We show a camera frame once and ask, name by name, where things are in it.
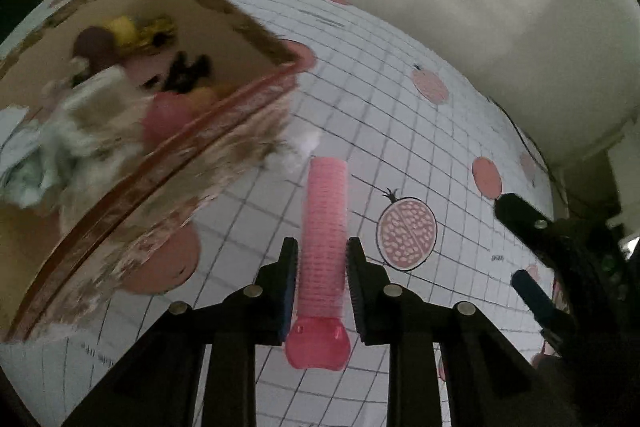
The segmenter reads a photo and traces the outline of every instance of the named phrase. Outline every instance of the white grid tablecloth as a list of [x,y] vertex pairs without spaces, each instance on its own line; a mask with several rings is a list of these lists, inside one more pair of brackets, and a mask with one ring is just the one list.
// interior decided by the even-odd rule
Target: white grid tablecloth
[[[300,76],[292,117],[322,129],[316,155],[350,164],[350,233],[360,236],[367,256],[382,262],[376,223],[389,204],[382,190],[397,188],[399,197],[425,201],[438,222],[434,251],[410,273],[389,269],[390,278],[425,301],[449,306],[470,300],[530,359],[542,338],[509,282],[513,271],[536,260],[494,219],[491,201],[474,183],[471,162],[477,156],[492,159],[503,192],[518,193],[549,216],[552,202],[541,171],[535,185],[527,180],[520,165],[524,147],[500,110],[420,42],[354,6],[331,0],[231,1],[316,54],[316,66]],[[0,56],[53,12],[50,2],[0,45]],[[411,80],[415,64],[443,80],[447,103],[433,105],[419,94]],[[305,181],[305,169],[288,179],[248,172],[197,214],[202,256],[184,285],[153,298],[118,292],[89,330],[69,340],[0,346],[2,368],[35,418],[45,427],[60,425],[171,301],[212,305],[252,282],[257,269],[277,256],[284,237],[300,237]],[[553,275],[538,265],[550,293]],[[388,350],[360,343],[348,300],[345,325],[353,351],[345,371],[298,371],[282,349],[257,347],[259,427],[384,425]],[[442,381],[440,399],[443,423],[450,425]],[[202,392],[196,425],[201,407]]]

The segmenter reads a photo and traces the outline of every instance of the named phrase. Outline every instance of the black plush toy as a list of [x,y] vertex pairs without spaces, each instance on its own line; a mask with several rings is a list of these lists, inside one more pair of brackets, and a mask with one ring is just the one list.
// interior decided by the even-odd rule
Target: black plush toy
[[169,68],[162,90],[185,94],[196,86],[200,78],[209,78],[211,75],[211,61],[207,55],[200,55],[191,66],[187,66],[187,54],[178,52]]

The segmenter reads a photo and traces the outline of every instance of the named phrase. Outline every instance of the cardboard box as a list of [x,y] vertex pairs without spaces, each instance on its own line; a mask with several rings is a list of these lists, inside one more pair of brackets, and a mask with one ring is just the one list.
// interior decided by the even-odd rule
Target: cardboard box
[[286,123],[300,59],[226,0],[71,0],[0,62],[2,107],[37,108],[44,84],[65,74],[78,33],[123,14],[171,16],[179,48],[209,55],[216,76],[239,89],[147,155],[65,237],[57,215],[0,204],[5,341],[81,323],[197,208],[260,162]]

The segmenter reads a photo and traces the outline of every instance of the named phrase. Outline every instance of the pink hair curler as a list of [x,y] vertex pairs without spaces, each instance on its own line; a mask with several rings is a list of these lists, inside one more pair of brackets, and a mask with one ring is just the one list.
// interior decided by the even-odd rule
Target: pink hair curler
[[340,371],[351,342],[342,324],[347,245],[347,163],[313,158],[306,187],[297,320],[285,353],[297,369]]

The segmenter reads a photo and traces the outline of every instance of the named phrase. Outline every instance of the metal screw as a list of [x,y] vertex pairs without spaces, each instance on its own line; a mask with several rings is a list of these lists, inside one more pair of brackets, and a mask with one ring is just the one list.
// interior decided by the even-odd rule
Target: metal screw
[[399,297],[402,295],[402,287],[397,284],[387,284],[382,291],[387,297]]
[[250,284],[249,286],[245,286],[242,291],[247,297],[255,298],[262,295],[262,286],[258,286],[257,284]]
[[172,315],[182,315],[189,309],[189,305],[183,301],[175,301],[169,304],[169,313]]
[[474,313],[476,313],[476,307],[467,301],[459,302],[456,308],[458,308],[458,311],[460,313],[462,313],[463,315],[467,315],[469,317]]

